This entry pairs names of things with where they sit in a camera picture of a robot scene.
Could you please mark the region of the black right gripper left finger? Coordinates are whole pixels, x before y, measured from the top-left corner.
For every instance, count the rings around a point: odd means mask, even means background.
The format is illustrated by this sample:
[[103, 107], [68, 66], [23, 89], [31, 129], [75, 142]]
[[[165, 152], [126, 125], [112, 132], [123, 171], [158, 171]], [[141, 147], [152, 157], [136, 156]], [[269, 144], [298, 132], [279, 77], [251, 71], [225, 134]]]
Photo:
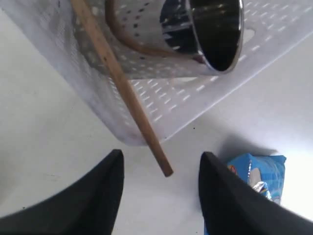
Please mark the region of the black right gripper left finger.
[[0, 219], [2, 235], [111, 235], [124, 188], [124, 155], [112, 150], [78, 181]]

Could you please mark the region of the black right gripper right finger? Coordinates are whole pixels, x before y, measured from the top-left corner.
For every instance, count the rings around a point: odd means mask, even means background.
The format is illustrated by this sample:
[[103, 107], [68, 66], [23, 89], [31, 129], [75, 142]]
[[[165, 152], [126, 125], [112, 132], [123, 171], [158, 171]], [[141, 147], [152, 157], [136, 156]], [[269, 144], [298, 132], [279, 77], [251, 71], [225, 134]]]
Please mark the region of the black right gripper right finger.
[[268, 200], [213, 153], [200, 158], [198, 192], [206, 235], [311, 235], [313, 223]]

